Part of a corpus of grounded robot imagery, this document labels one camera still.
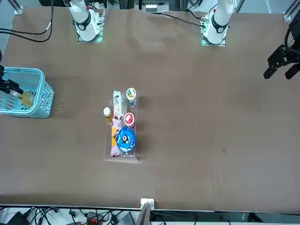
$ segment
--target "blue plastic basket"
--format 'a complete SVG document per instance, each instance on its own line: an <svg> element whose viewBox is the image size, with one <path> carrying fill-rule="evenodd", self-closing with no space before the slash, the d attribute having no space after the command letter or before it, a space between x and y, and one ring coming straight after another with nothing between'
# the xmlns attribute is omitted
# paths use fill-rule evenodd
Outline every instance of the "blue plastic basket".
<svg viewBox="0 0 300 225"><path fill-rule="evenodd" d="M0 114L17 117L47 118L50 115L54 91L45 81L44 73L36 68L5 67L3 80L12 80L34 96L32 107L18 97L0 91Z"/></svg>

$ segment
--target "brown table surface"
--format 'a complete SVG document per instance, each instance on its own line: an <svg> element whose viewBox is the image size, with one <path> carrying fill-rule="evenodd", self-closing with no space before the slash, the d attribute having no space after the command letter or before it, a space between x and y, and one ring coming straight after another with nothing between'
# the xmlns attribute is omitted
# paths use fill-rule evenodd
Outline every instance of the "brown table surface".
<svg viewBox="0 0 300 225"><path fill-rule="evenodd" d="M50 8L28 8L13 27L42 31L49 18ZM71 22L55 8L50 41L9 38L2 64L43 70L55 97L48 119L0 117L1 203L299 210L300 76L286 80L285 67L263 78L282 15L233 14L227 47L137 10L112 10L102 44L79 44ZM131 86L141 164L106 162L103 108Z"/></svg>

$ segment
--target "blue lid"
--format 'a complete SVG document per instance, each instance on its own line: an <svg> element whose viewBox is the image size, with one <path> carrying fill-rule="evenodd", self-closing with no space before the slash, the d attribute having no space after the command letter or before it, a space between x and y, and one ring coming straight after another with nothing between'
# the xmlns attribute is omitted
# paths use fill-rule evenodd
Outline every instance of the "blue lid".
<svg viewBox="0 0 300 225"><path fill-rule="evenodd" d="M117 146L122 152L129 152L135 148L135 131L129 127L123 127L117 135Z"/></svg>

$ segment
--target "small bottle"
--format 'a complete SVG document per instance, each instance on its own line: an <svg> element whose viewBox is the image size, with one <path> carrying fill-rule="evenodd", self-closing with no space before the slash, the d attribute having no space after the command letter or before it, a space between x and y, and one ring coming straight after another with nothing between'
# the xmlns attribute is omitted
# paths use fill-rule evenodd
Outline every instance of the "small bottle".
<svg viewBox="0 0 300 225"><path fill-rule="evenodd" d="M105 116L105 121L109 126L113 125L113 114L111 112L111 109L106 107L103 110L104 116Z"/></svg>
<svg viewBox="0 0 300 225"><path fill-rule="evenodd" d="M11 91L11 94L13 96L19 98L24 105L32 107L33 102L34 102L34 97L30 92L24 91L23 94L20 94L20 93L13 90L13 91Z"/></svg>
<svg viewBox="0 0 300 225"><path fill-rule="evenodd" d="M129 128L134 129L135 128L135 117L132 113L128 112L126 113L124 117L125 125Z"/></svg>
<svg viewBox="0 0 300 225"><path fill-rule="evenodd" d="M130 105L136 104L136 90L134 88L128 88L126 91L126 97Z"/></svg>

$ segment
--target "transparent container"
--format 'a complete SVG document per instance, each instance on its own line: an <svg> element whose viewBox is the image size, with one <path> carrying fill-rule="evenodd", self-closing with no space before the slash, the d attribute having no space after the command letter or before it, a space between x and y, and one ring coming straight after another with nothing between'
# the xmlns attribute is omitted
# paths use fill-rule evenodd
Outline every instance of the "transparent container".
<svg viewBox="0 0 300 225"><path fill-rule="evenodd" d="M138 119L137 119L137 108L140 104L138 92L137 93L137 99L135 105L129 105L128 101L126 99L126 93L123 92L124 96L124 110L127 113L132 113L135 117L135 136L136 140L138 140L138 136L136 135L136 126L138 126ZM110 108L113 109L113 101L109 102ZM135 148L132 149L130 152L122 152L120 156L113 157L111 156L111 149L112 149L112 127L106 124L105 127L105 143L104 143L104 160L105 161L112 161L112 162L121 162L121 163L139 163L136 156L135 151L137 147L138 141L135 144Z"/></svg>

